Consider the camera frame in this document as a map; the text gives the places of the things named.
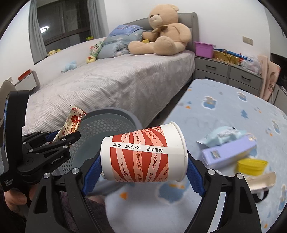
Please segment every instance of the mattress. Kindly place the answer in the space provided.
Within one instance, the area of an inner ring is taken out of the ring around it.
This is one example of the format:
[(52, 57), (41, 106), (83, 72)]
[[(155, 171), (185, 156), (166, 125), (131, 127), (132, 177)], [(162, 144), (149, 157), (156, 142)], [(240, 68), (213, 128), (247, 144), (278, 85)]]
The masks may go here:
[(67, 71), (30, 96), (22, 135), (59, 130), (70, 105), (85, 112), (122, 108), (145, 127), (190, 79), (194, 56), (188, 50), (173, 56), (126, 54)]

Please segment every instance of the blue tablecloth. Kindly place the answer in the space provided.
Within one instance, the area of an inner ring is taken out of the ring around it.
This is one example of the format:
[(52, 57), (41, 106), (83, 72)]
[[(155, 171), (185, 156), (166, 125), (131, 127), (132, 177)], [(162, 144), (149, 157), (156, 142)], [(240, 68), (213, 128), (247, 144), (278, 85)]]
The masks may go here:
[[(266, 232), (286, 204), (287, 116), (277, 107), (247, 92), (197, 79), (165, 123), (170, 121), (179, 125), (187, 149), (195, 159), (201, 159), (196, 141), (220, 126), (247, 130), (256, 137), (257, 149), (250, 156), (267, 160), (266, 172), (275, 171), (277, 175), (276, 185), (270, 189), (267, 198), (257, 204), (262, 232)], [(223, 175), (234, 176), (235, 167), (236, 164), (233, 164), (219, 171)], [(222, 193), (209, 232), (217, 228), (224, 197)], [(127, 184), (107, 196), (106, 210), (109, 222), (117, 233), (184, 232), (200, 200), (186, 178), (182, 182), (136, 183)]]

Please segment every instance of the floor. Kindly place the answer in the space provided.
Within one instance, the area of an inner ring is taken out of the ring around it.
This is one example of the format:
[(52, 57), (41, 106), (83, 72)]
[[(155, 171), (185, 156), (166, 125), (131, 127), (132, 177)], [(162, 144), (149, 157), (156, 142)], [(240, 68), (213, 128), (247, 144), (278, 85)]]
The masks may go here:
[(162, 125), (166, 118), (169, 116), (171, 113), (172, 109), (176, 106), (178, 101), (181, 99), (183, 94), (186, 92), (188, 87), (190, 86), (190, 82), (188, 82), (172, 99), (171, 101), (167, 104), (167, 106), (153, 119), (153, 121), (149, 124), (148, 128), (150, 127), (155, 127)]

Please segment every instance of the gray curtain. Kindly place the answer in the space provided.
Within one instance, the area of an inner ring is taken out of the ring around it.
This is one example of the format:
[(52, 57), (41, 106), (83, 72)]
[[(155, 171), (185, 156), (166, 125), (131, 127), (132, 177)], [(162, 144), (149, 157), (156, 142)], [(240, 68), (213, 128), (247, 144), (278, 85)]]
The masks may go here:
[(44, 45), (43, 37), (40, 33), (40, 26), (37, 18), (37, 2), (31, 0), (29, 13), (29, 37), (32, 57), (34, 63), (41, 61), (48, 54)]
[(91, 35), (96, 38), (105, 37), (104, 22), (99, 0), (87, 0)]

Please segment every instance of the lavender box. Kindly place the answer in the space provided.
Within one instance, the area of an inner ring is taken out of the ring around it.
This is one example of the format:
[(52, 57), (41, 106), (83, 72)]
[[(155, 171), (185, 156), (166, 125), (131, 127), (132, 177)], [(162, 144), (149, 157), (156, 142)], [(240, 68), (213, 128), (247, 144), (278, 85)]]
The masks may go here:
[(202, 157), (208, 168), (221, 168), (247, 156), (256, 147), (250, 136), (202, 150)]

